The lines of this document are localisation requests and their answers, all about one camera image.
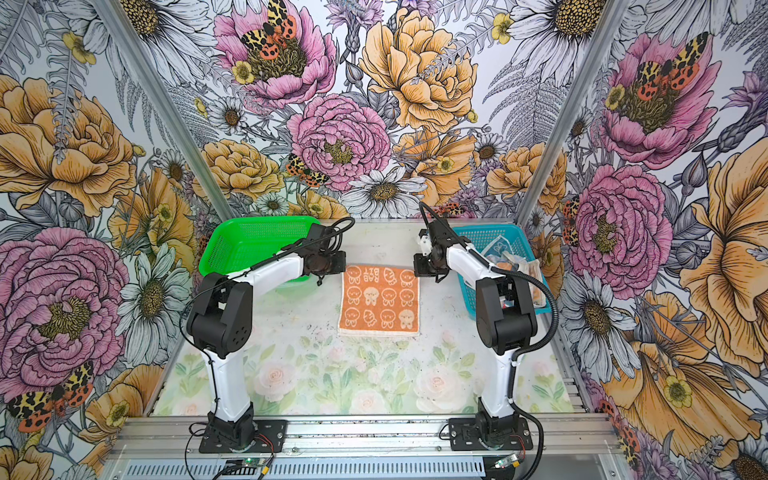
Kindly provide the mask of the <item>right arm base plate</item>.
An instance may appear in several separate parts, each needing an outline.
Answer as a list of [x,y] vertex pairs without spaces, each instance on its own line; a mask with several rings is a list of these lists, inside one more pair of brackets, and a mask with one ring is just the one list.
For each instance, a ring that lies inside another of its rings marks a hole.
[[501,424],[480,418],[448,420],[448,441],[453,451],[526,451],[534,448],[525,419],[504,418]]

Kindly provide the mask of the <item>green circuit board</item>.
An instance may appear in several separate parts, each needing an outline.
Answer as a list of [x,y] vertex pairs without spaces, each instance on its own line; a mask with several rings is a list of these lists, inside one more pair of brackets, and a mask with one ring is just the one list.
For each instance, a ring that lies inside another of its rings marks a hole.
[[230,470],[234,470],[236,473],[240,472],[241,475],[253,474],[257,470],[264,467],[267,461],[268,459],[265,458],[235,459],[232,461],[227,461],[225,467]]

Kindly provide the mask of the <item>cream orange patterned towel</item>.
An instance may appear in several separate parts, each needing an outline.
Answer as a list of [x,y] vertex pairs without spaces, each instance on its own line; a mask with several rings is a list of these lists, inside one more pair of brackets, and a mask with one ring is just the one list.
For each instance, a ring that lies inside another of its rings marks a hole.
[[[540,282],[543,281],[538,260],[529,261],[525,257],[517,254],[505,254],[503,257],[490,256],[488,258],[499,268],[507,269],[510,271],[518,271],[520,273],[529,275]],[[529,285],[529,287],[530,293],[532,295],[533,305],[536,308],[545,307],[547,300],[544,292],[535,285]]]

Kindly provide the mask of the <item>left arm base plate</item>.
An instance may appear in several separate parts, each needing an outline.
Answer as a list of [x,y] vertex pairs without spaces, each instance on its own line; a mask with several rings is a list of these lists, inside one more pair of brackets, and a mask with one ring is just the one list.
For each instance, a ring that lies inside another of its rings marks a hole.
[[199,446],[202,454],[280,453],[286,439],[286,420],[224,422],[216,417],[206,426]]

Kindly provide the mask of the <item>white vented strip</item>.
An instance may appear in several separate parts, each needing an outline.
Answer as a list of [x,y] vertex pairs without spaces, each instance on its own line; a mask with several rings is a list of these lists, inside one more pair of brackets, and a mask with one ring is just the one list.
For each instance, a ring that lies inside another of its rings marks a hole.
[[[241,475],[227,461],[131,460],[115,479],[258,479],[264,467]],[[303,458],[277,459],[266,479],[480,479],[484,461],[469,457]]]

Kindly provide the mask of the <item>aluminium front rail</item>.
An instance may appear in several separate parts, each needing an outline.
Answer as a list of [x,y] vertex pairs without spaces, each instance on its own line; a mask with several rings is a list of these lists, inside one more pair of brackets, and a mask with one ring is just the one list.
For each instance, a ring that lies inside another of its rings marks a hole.
[[114,455],[149,459],[212,459],[275,453],[284,458],[339,456],[613,454],[617,434],[603,414],[544,413],[521,419],[514,433],[481,439],[471,415],[260,417],[255,436],[229,447],[204,431],[198,417],[157,417],[129,421],[115,440]]

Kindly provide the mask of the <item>teal plastic basket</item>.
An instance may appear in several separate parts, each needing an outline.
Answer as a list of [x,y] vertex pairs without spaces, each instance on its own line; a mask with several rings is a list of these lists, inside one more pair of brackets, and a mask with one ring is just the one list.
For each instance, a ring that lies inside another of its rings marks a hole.
[[[522,270],[524,264],[531,266],[531,262],[536,260],[523,230],[516,225],[482,224],[455,227],[454,230],[459,235],[467,237],[478,252],[500,268],[518,267]],[[468,316],[474,321],[476,318],[475,290],[460,275],[459,283]],[[551,313],[551,305],[546,298],[540,293],[534,293],[535,288],[531,287],[531,290],[534,295],[534,305],[537,307],[536,313],[539,315]],[[541,303],[539,300],[546,302],[541,308],[539,308]]]

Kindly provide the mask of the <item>blue white patterned towel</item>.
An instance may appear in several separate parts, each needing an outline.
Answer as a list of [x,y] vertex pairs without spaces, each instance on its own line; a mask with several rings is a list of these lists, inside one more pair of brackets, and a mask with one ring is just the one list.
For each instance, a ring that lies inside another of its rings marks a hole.
[[497,236],[482,251],[486,257],[503,257],[505,254],[514,254],[512,243],[503,235]]

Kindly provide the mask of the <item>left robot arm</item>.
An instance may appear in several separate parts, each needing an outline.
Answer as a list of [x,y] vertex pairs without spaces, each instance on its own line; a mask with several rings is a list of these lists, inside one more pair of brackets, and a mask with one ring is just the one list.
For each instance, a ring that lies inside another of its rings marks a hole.
[[253,330],[253,303],[290,281],[311,275],[322,281],[328,275],[343,273],[343,234],[354,224],[351,217],[329,226],[314,223],[304,237],[281,246],[264,259],[232,273],[210,273],[203,278],[187,321],[191,344],[210,369],[213,391],[200,452],[282,450],[287,423],[258,421],[245,384],[244,347]]

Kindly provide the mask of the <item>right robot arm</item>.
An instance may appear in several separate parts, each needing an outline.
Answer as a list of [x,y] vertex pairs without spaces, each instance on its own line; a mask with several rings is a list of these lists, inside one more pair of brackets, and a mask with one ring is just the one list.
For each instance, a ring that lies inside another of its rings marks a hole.
[[439,282],[455,272],[473,287],[478,337],[495,359],[492,379],[478,399],[474,417],[448,421],[451,449],[531,448],[528,421],[513,393],[519,351],[531,344],[538,330],[529,282],[504,272],[442,218],[425,221],[419,244],[421,251],[414,255],[416,276]]

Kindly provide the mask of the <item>orange bunny towel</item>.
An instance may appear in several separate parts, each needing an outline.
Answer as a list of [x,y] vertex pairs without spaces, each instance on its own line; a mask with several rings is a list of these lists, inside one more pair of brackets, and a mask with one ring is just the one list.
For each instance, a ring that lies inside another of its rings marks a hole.
[[420,326],[420,286],[412,269],[346,267],[338,322],[341,335],[415,337]]

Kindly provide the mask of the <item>green plastic basket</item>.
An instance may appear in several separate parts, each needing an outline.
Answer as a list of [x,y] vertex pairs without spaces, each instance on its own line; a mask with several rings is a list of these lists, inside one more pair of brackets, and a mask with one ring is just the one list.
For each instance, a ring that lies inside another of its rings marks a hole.
[[228,220],[213,231],[199,262],[200,275],[240,272],[306,237],[310,227],[318,223],[310,216]]

